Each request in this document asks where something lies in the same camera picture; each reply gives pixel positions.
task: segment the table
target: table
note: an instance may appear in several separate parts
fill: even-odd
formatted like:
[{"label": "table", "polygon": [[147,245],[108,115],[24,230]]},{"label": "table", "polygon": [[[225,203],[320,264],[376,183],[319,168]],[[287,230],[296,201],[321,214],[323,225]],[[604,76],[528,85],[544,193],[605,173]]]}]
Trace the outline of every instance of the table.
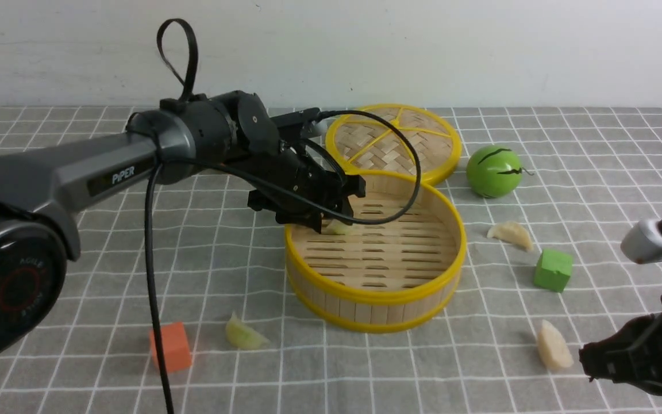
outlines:
[{"label": "table", "polygon": [[[140,109],[0,107],[0,154],[118,133]],[[438,188],[467,223],[468,258],[449,306],[410,332],[346,332],[305,309],[284,277],[282,228],[246,208],[243,181],[202,174],[160,188],[162,318],[184,322],[194,347],[192,368],[171,375],[178,412],[662,412],[662,398],[590,383],[577,357],[583,343],[660,311],[662,264],[632,264],[619,243],[636,220],[662,217],[662,108],[429,109],[464,143],[459,168]],[[467,188],[465,163],[493,142],[535,175],[483,200]],[[0,414],[164,412],[148,354],[144,190],[79,215],[83,253],[60,301],[0,356]],[[536,252],[485,238],[505,220],[531,231]],[[547,247],[574,257],[563,294],[533,286]],[[232,311],[270,346],[232,349]],[[541,320],[562,331],[572,369],[549,374],[539,362]]]}]

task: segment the bamboo steamer lid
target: bamboo steamer lid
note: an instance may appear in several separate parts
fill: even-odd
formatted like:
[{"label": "bamboo steamer lid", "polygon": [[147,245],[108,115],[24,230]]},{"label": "bamboo steamer lid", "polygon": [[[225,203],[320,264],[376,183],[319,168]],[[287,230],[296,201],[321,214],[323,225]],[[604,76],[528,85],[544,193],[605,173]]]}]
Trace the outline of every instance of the bamboo steamer lid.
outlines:
[{"label": "bamboo steamer lid", "polygon": [[[461,157],[461,139],[440,116],[397,104],[372,105],[360,110],[378,115],[405,134],[420,158],[423,183],[441,183],[456,168]],[[382,170],[415,176],[412,154],[397,135],[364,116],[344,115],[334,121],[326,134],[326,149],[349,173]]]}]

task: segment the bamboo steamer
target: bamboo steamer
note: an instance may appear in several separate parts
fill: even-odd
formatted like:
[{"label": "bamboo steamer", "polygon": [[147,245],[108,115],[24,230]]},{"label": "bamboo steamer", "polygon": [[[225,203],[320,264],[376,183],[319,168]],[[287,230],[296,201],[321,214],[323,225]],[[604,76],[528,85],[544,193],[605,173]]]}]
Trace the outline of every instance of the bamboo steamer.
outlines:
[{"label": "bamboo steamer", "polygon": [[[440,116],[409,105],[359,108],[389,121],[413,144],[421,161],[421,181],[435,186],[456,169],[461,138]],[[347,172],[380,170],[415,176],[410,150],[386,126],[360,115],[343,115],[326,133],[326,149]]]},{"label": "bamboo steamer", "polygon": [[[412,177],[365,171],[366,197],[350,197],[357,218],[394,214]],[[430,184],[414,207],[386,225],[353,225],[347,234],[286,226],[286,270],[298,298],[328,322],[360,332],[396,332],[446,306],[460,278],[467,235],[457,210]]]}]

